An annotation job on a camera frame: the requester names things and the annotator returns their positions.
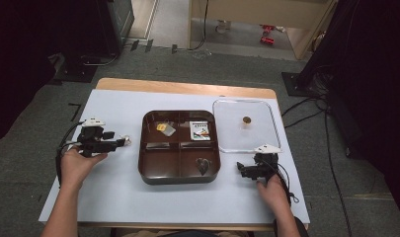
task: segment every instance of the brown divided tray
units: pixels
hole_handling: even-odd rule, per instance
[[[207,121],[210,140],[192,140],[190,121]],[[157,130],[159,123],[176,129],[171,136]],[[209,167],[201,174],[206,159]],[[214,116],[206,111],[152,111],[142,122],[138,171],[149,185],[208,183],[220,170]]]

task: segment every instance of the person's left hand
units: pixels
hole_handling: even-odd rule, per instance
[[[79,147],[70,148],[61,159],[61,188],[79,190],[92,168],[107,156],[102,153],[87,158],[79,154]]]

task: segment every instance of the desk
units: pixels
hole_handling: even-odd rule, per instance
[[[107,123],[105,129],[130,135],[132,144],[111,152],[109,158],[98,164],[86,179],[79,195],[79,225],[272,230],[273,226],[269,223],[274,216],[260,200],[255,182],[242,178],[236,168],[237,161],[253,165],[251,154],[220,153],[221,169],[217,178],[208,184],[148,186],[138,174],[141,120],[146,112],[157,108],[212,112],[212,103],[221,95],[227,99],[262,97],[274,111],[279,109],[275,93],[269,89],[101,79],[88,100],[82,118],[97,114]],[[280,125],[280,115],[275,115],[275,119]],[[300,199],[291,209],[303,223],[309,223],[283,128],[279,128],[279,136],[283,150],[280,163],[288,170],[291,190]],[[41,212],[41,222],[47,221],[57,194],[58,182],[55,181]]]
[[[326,28],[337,0],[209,0],[207,18],[286,28],[297,59]],[[206,0],[191,0],[191,18],[203,19]]]

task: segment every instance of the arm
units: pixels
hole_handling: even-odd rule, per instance
[[[77,236],[77,198],[80,187],[92,168],[107,157],[107,154],[99,154],[85,158],[78,150],[78,147],[71,148],[61,160],[62,185],[41,237]]]
[[[276,216],[278,236],[299,237],[300,234],[286,199],[280,178],[273,175],[268,180],[266,187],[261,182],[258,182],[258,191],[261,198]]]

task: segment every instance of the clear plastic lid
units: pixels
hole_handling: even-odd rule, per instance
[[[266,102],[217,100],[212,109],[221,152],[252,153],[264,144],[280,148],[273,112]]]

